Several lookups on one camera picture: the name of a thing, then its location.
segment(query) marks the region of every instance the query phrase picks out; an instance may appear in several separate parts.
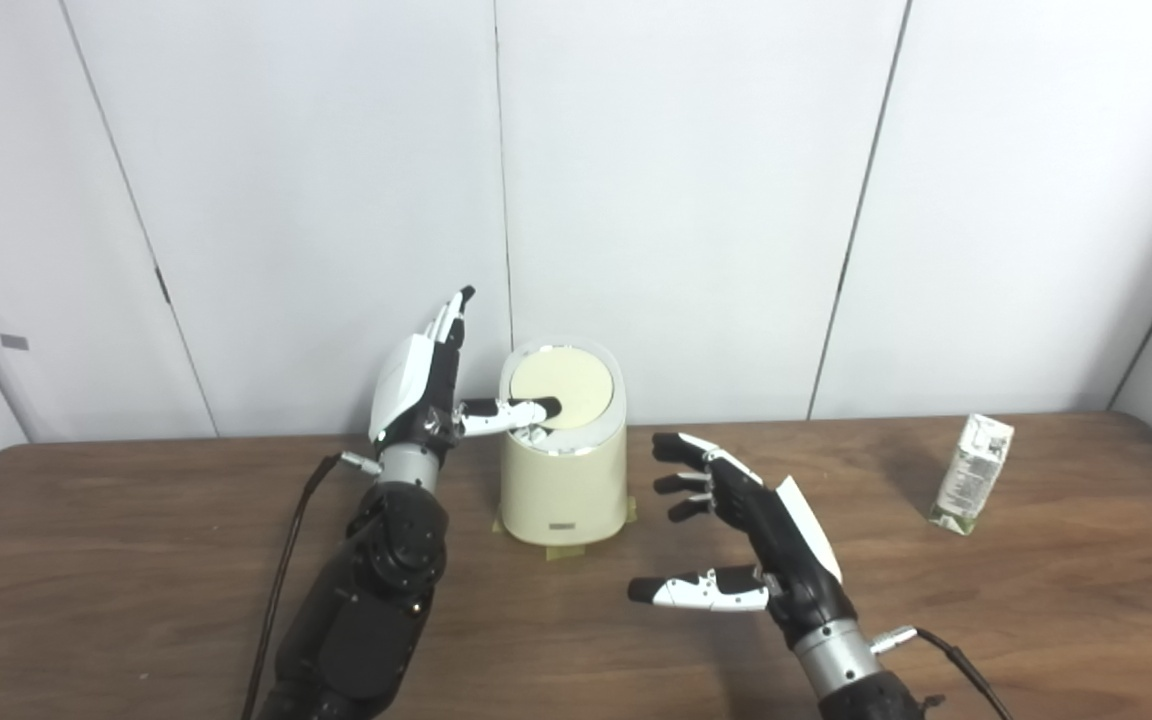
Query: black finger segment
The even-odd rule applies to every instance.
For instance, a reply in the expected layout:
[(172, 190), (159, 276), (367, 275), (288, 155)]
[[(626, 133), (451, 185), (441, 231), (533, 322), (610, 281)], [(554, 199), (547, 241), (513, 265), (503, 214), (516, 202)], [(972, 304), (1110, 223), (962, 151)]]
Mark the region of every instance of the black finger segment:
[(654, 479), (652, 488), (658, 495), (669, 495), (672, 492), (700, 493), (708, 492), (708, 480), (684, 478), (680, 473), (674, 473)]
[(630, 588), (628, 588), (628, 596), (630, 600), (635, 602), (647, 602), (652, 605), (655, 598), (655, 593), (660, 592), (660, 588), (664, 588), (666, 583), (665, 578), (634, 578), (630, 579)]
[(692, 470), (705, 469), (705, 450), (685, 441), (679, 433), (654, 433), (652, 457), (660, 462), (682, 462)]
[(708, 500), (684, 500), (673, 506), (667, 515), (670, 523), (681, 523), (681, 521), (695, 518), (696, 515), (704, 511), (708, 511)]

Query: cream trash can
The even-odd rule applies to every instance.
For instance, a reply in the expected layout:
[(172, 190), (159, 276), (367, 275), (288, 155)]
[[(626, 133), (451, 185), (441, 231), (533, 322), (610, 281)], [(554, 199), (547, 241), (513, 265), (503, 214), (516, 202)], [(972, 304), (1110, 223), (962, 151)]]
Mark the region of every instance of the cream trash can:
[(500, 397), (558, 397), (562, 412), (506, 433), (500, 523), (548, 547), (600, 541), (626, 524), (626, 381), (607, 348), (535, 341), (509, 355)]

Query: black cable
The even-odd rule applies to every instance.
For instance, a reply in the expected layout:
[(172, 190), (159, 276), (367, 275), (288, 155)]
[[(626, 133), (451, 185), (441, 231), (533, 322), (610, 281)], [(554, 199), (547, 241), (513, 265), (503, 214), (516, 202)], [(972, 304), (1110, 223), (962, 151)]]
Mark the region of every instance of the black cable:
[(278, 570), (274, 570), (274, 586), (270, 589), (270, 601), (265, 605), (265, 621), (262, 623), (260, 641), (256, 643), (252, 675), (247, 681), (247, 700), (243, 700), (242, 720), (251, 720), (252, 711), (256, 708), (257, 692), (260, 691), (260, 675), (265, 670), (265, 651), (270, 650), (270, 636), (274, 634), (278, 597), (283, 592), (283, 578), (287, 577), (287, 566), (291, 563), (291, 551), (296, 547), (296, 536), (301, 535), (301, 520), (305, 516), (310, 497), (314, 494), (319, 483), (323, 482), (323, 478), (328, 477), (329, 471), (335, 468), (339, 461), (340, 454), (328, 455), (319, 462), (319, 468), (305, 479), (305, 488), (301, 491), (301, 501), (296, 503), (296, 511), (291, 515), (291, 528), (288, 528), (287, 541), (283, 543), (283, 556), (278, 561)]
[(975, 689), (978, 689), (978, 691), (983, 694), (984, 698), (990, 702), (990, 705), (993, 707), (993, 711), (998, 713), (998, 717), (1001, 717), (1002, 720), (1011, 720), (1011, 712), (1007, 712), (1007, 707), (1002, 705), (1001, 700), (998, 699), (998, 696), (993, 692), (993, 688), (990, 687), (988, 681), (984, 679), (984, 675), (975, 668), (972, 661), (968, 660), (968, 655), (963, 655), (963, 651), (958, 650), (957, 646), (953, 646), (950, 643), (942, 641), (940, 637), (937, 637), (935, 634), (927, 632), (927, 630), (924, 630), (923, 628), (914, 628), (914, 630), (918, 632), (918, 637), (941, 649), (945, 657), (950, 659), (950, 662), (954, 664), (961, 673), (967, 675), (967, 679), (970, 680), (970, 682), (972, 682)]

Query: robotic arm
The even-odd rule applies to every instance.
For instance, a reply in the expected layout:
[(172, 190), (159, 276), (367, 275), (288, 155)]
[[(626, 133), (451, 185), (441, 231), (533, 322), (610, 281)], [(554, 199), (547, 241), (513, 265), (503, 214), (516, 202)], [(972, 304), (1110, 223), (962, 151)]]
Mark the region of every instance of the robotic arm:
[(819, 521), (786, 478), (776, 491), (711, 442), (682, 433), (657, 433), (653, 456), (681, 462), (690, 473), (655, 482), (658, 493), (692, 492), (669, 520), (712, 511), (749, 536), (758, 564), (636, 578), (630, 600), (700, 611), (768, 611), (799, 659), (826, 720), (922, 720), (924, 706), (878, 662), (879, 653), (914, 637), (914, 629), (870, 643), (842, 591), (842, 573)]
[[(561, 410), (555, 397), (453, 401), (472, 296), (472, 287), (457, 291), (385, 363), (371, 407), (376, 460), (347, 452), (314, 475), (344, 461), (376, 484), (279, 646), (260, 720), (370, 720), (393, 703), (447, 564), (447, 511), (434, 498), (447, 452), (463, 437), (523, 429)], [(257, 676), (260, 665), (257, 655)], [(243, 718), (250, 712), (251, 702)]]

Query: wooden table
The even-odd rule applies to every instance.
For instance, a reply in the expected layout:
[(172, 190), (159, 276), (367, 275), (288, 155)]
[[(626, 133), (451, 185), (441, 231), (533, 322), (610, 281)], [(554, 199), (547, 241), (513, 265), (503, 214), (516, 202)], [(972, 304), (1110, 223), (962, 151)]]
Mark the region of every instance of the wooden table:
[[(963, 647), (1018, 719), (1152, 717), (1152, 432), (1119, 414), (1010, 418), (1016, 441), (972, 537), (922, 520), (963, 419), (696, 425), (776, 482), (794, 473), (869, 632), (915, 623)], [(450, 562), (393, 719), (817, 717), (760, 614), (626, 600), (634, 575), (751, 559), (717, 520), (672, 525), (667, 468), (630, 434), (639, 520), (553, 562), (492, 532), (497, 442), (439, 482)], [(0, 454), (0, 720), (237, 717), (301, 483), (357, 438), (22, 446)], [(282, 620), (361, 497), (311, 503)], [(991, 717), (940, 653), (885, 655), (933, 720)]]

